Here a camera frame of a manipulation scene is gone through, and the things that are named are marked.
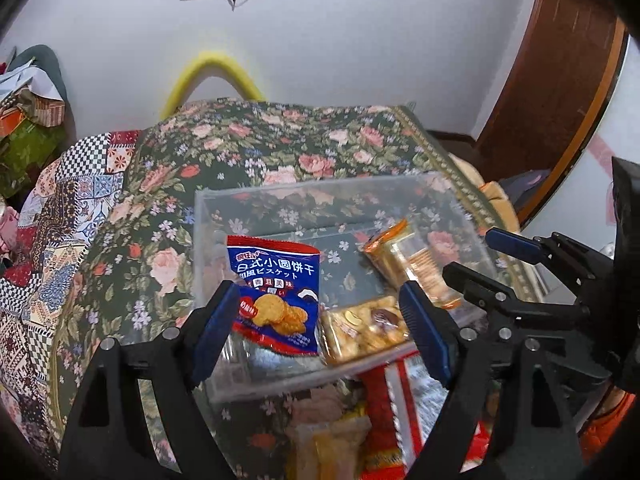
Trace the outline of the yellow noodle snack packet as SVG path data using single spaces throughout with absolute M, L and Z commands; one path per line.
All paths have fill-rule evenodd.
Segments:
M 287 479 L 358 479 L 362 447 L 372 424 L 366 409 L 358 406 L 330 422 L 288 426 L 290 450 Z

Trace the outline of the pile of clothes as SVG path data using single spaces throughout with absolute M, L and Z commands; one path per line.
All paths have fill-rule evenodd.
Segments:
M 1 66 L 1 196 L 23 195 L 66 140 L 68 104 L 53 50 L 36 44 Z

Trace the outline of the white sliding door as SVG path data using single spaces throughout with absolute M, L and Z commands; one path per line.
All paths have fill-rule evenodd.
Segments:
M 523 233 L 553 232 L 602 249 L 615 240 L 614 156 L 639 160 L 639 41 L 629 40 L 622 71 L 596 132 L 570 170 Z

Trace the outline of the nut brittle cake packet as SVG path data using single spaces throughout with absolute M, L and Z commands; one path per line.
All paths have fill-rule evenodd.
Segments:
M 326 359 L 343 364 L 404 344 L 410 334 L 394 296 L 322 312 Z

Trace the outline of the red white snack packet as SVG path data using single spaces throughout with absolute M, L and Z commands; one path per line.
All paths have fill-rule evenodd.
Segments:
M 417 353 L 359 375 L 371 428 L 362 445 L 363 479 L 402 479 L 418 458 L 448 391 Z

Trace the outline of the gold edged cracker packet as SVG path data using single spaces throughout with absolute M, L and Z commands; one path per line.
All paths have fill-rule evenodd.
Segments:
M 362 251 L 393 288 L 415 281 L 435 307 L 450 310 L 462 304 L 460 294 L 442 278 L 442 268 L 426 241 L 407 219 L 373 235 Z

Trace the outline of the blue round biscuit packet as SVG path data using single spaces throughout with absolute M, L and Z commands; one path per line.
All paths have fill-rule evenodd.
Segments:
M 228 236 L 227 250 L 242 281 L 235 333 L 285 356 L 315 356 L 320 250 L 244 235 Z

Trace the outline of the brown wooden wardrobe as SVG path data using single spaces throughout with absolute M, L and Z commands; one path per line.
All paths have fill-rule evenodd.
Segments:
M 560 187 L 594 136 L 630 35 L 613 0 L 534 0 L 506 82 L 477 139 L 434 136 L 509 194 L 521 226 Z

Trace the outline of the floral green bedspread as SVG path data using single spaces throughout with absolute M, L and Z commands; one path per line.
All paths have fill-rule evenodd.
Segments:
M 56 330 L 51 400 L 66 422 L 100 341 L 147 341 L 193 310 L 198 191 L 326 179 L 438 172 L 478 236 L 514 230 L 506 196 L 488 196 L 475 169 L 455 160 L 407 107 L 304 107 L 229 99 L 194 102 L 143 131 L 110 218 L 96 232 Z M 450 234 L 436 252 L 458 261 Z

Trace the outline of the clear plastic storage box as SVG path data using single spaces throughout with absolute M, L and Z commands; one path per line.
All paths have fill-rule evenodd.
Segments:
M 205 304 L 224 280 L 247 285 L 258 266 L 250 260 L 235 269 L 231 239 L 235 235 L 270 242 L 302 243 L 320 252 L 318 311 L 309 334 L 274 350 L 250 341 L 237 330 L 221 350 L 205 389 L 213 402 L 254 400 L 262 396 L 314 388 L 370 370 L 416 348 L 407 339 L 390 348 L 332 364 L 326 313 L 380 299 L 393 286 L 375 270 L 361 248 L 393 222 L 408 219 L 421 238 L 450 234 L 459 262 L 495 278 L 491 252 L 477 235 L 449 180 L 438 172 L 299 182 L 263 188 L 201 190 L 194 203 L 194 281 L 198 304 Z

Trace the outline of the pink plush toy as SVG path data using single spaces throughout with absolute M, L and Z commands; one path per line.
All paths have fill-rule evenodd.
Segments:
M 11 206 L 2 203 L 0 214 L 0 252 L 2 255 L 12 252 L 16 246 L 18 220 L 20 220 L 20 214 Z

